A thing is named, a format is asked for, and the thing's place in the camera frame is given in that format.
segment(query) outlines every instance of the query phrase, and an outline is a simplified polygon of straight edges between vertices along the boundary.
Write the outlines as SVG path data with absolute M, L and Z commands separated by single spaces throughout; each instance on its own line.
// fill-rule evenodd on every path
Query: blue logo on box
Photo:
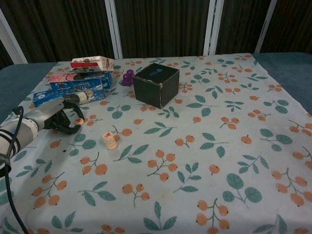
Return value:
M 156 76 L 158 73 L 161 73 L 162 69 L 156 69 L 156 71 L 153 71 L 152 73 L 150 73 L 150 76 Z

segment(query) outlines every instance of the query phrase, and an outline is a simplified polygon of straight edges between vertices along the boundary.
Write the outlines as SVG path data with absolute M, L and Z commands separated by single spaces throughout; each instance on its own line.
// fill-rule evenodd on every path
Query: cardboard box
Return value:
M 49 80 L 52 89 L 58 89 L 65 86 L 66 82 L 84 81 L 89 79 L 100 79 L 103 89 L 110 89 L 112 85 L 112 76 L 110 72 L 89 72 L 89 73 L 67 73 L 56 74 Z
M 70 63 L 73 72 L 100 72 L 114 71 L 112 58 L 103 56 L 93 56 L 84 58 L 74 58 Z
M 105 98 L 103 85 L 100 79 L 89 79 L 63 84 L 64 86 L 58 89 L 34 93 L 33 103 L 35 107 L 58 97 L 63 97 L 65 100 L 77 105 Z
M 162 109 L 178 94 L 178 69 L 152 63 L 133 76 L 136 99 Z

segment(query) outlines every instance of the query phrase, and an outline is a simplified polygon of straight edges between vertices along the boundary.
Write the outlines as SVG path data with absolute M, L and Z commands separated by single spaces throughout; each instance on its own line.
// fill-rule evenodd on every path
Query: black cable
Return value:
M 19 133 L 19 130 L 20 130 L 20 125 L 21 125 L 21 121 L 23 119 L 23 114 L 24 114 L 24 109 L 22 106 L 19 106 L 17 109 L 20 110 L 19 112 L 19 121 L 18 121 L 18 124 L 16 126 L 16 129 L 15 129 L 15 132 L 14 132 L 14 135 L 12 137 L 12 140 L 11 140 L 11 143 L 10 143 L 10 146 L 8 148 L 8 151 L 6 153 L 6 155 L 10 158 L 10 155 L 11 155 L 11 151 L 12 151 L 12 148 L 13 148 L 13 145 L 15 143 L 15 140 L 16 140 L 16 137 Z M 16 220 L 18 221 L 20 227 L 22 228 L 23 232 L 25 234 L 29 234 L 28 233 L 28 230 L 27 228 L 25 227 L 23 221 L 21 220 L 15 206 L 14 206 L 14 203 L 13 203 L 13 199 L 12 199 L 12 193 L 11 193 L 11 188 L 10 188 L 10 180 L 9 180 L 9 169 L 8 169 L 8 166 L 5 165 L 4 166 L 4 173 L 5 173 L 5 185 L 6 185 L 6 192 L 7 192 L 7 195 L 8 195 L 8 199 L 9 199 L 9 203 L 10 203 L 10 206 L 11 206 L 11 209 L 12 209 L 12 212 L 16 218 Z

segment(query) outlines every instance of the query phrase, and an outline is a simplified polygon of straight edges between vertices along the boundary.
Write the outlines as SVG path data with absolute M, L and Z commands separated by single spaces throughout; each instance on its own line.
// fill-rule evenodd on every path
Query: red x mark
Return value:
M 111 136 L 111 133 L 107 133 L 104 137 L 108 138 Z

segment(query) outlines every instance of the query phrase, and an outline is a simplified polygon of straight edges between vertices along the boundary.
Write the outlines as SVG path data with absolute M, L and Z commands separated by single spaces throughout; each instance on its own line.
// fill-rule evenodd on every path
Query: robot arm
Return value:
M 0 128 L 0 167 L 2 163 L 10 166 L 10 158 L 21 149 L 31 143 L 42 129 L 56 129 L 66 134 L 76 133 L 80 125 L 69 127 L 70 120 L 63 109 L 72 108 L 79 116 L 84 118 L 81 110 L 75 104 L 64 101 L 62 97 L 46 102 L 38 108 L 26 113 L 22 117 L 19 132 L 14 142 L 10 157 L 6 156 L 13 134 L 18 124 L 18 118 Z M 0 177 L 4 176 L 3 168 L 0 169 Z

